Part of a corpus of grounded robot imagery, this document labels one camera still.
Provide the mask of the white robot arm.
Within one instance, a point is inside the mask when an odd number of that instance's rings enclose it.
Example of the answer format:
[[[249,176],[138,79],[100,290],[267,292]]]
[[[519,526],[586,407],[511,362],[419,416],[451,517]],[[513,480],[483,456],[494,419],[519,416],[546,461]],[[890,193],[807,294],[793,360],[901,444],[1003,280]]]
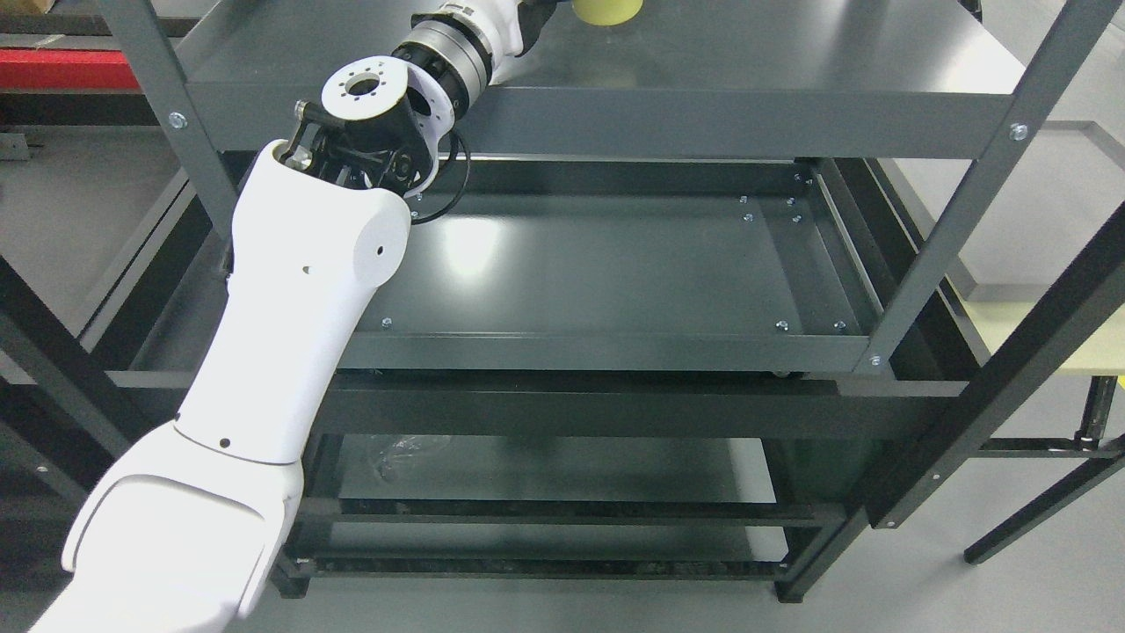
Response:
[[[439,142],[554,1],[447,1],[388,55],[327,76],[234,208],[228,300],[184,401],[94,485],[72,575],[33,632],[220,632],[256,609],[292,530],[302,453],[338,362],[410,243]]]

